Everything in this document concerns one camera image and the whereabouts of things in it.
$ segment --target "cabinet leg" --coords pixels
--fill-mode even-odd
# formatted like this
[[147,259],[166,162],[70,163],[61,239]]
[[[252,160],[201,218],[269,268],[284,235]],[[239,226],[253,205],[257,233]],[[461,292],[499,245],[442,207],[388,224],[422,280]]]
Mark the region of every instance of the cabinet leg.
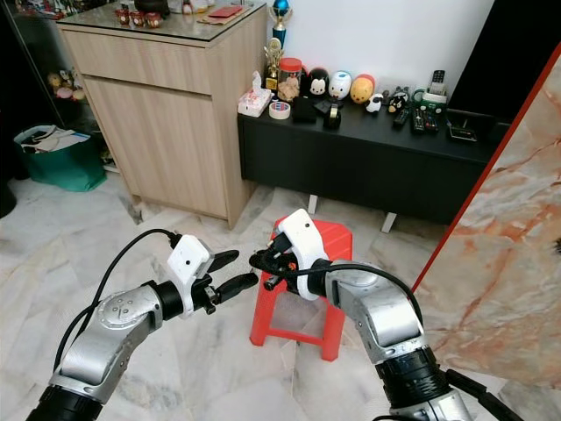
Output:
[[309,195],[309,202],[308,202],[308,213],[313,215],[316,213],[316,206],[317,206],[317,196],[316,195]]
[[386,215],[386,219],[384,220],[384,225],[382,226],[381,231],[388,233],[389,230],[392,229],[392,225],[394,224],[395,217],[397,217],[396,213],[388,212]]

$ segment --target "marble floor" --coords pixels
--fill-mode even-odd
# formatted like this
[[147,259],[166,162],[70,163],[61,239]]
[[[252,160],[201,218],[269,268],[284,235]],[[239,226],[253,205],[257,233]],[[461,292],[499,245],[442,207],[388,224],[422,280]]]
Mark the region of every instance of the marble floor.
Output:
[[[0,419],[24,420],[52,371],[60,336],[94,294],[104,270],[134,236],[154,227],[191,233],[215,251],[236,248],[240,258],[215,276],[220,283],[245,272],[250,254],[267,242],[273,222],[307,206],[306,195],[258,187],[233,230],[224,221],[140,203],[133,205],[118,175],[89,193],[70,193],[32,181],[11,182],[17,208],[0,220]],[[383,212],[321,199],[315,218],[354,233],[356,260],[375,263],[412,284],[444,234],[444,227],[398,217],[380,232]],[[169,248],[152,236],[125,255],[106,293],[150,279],[166,280]],[[387,413],[372,364],[347,323],[339,358],[320,359],[316,346],[249,339],[256,289],[217,312],[167,322],[133,355],[101,420],[367,421]],[[274,325],[318,334],[321,303],[284,294]],[[469,374],[526,420],[561,419],[559,392],[489,375]],[[474,419],[493,419],[474,399]]]

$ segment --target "red plastic stool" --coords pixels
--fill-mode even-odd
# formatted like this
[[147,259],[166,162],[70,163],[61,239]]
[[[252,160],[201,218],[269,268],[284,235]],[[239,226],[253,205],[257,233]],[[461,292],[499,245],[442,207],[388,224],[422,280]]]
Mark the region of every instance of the red plastic stool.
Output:
[[[281,218],[275,222],[274,226],[282,221]],[[317,230],[322,235],[323,247],[330,260],[352,259],[352,233],[341,224],[333,224],[331,222],[314,221]],[[265,338],[277,336],[292,340],[299,340],[309,344],[318,345],[322,348],[322,359],[333,361],[339,355],[339,344],[341,343],[341,335],[343,333],[344,313],[330,305],[325,298],[322,299],[327,303],[327,314],[325,316],[325,324],[323,325],[323,337],[305,335],[299,332],[285,331],[283,329],[274,329],[271,327],[273,319],[274,303],[277,296],[282,292],[287,292],[287,283],[283,281],[273,291],[267,291],[263,284],[270,277],[270,274],[263,272],[261,283],[259,285],[259,295],[255,304],[255,314],[253,315],[251,342],[256,346],[263,346]]]

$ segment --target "tape roll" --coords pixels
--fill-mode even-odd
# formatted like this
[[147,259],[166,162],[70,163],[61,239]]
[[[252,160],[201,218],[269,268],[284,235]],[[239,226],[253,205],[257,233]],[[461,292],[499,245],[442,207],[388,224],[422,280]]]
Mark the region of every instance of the tape roll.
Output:
[[269,105],[269,116],[275,120],[284,120],[290,117],[290,105],[281,101]]

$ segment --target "jar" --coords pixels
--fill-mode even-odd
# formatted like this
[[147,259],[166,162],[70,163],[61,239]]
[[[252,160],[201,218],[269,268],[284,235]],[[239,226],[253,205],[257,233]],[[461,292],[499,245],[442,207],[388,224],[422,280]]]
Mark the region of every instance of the jar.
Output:
[[143,11],[132,11],[131,12],[132,23],[135,26],[144,26],[144,12]]
[[117,9],[115,11],[117,19],[119,19],[119,24],[128,25],[129,24],[129,10],[128,9]]
[[286,58],[279,62],[278,96],[283,101],[292,102],[300,95],[300,76],[302,62],[298,59]]
[[151,28],[159,28],[161,23],[161,15],[156,11],[146,13],[146,22]]

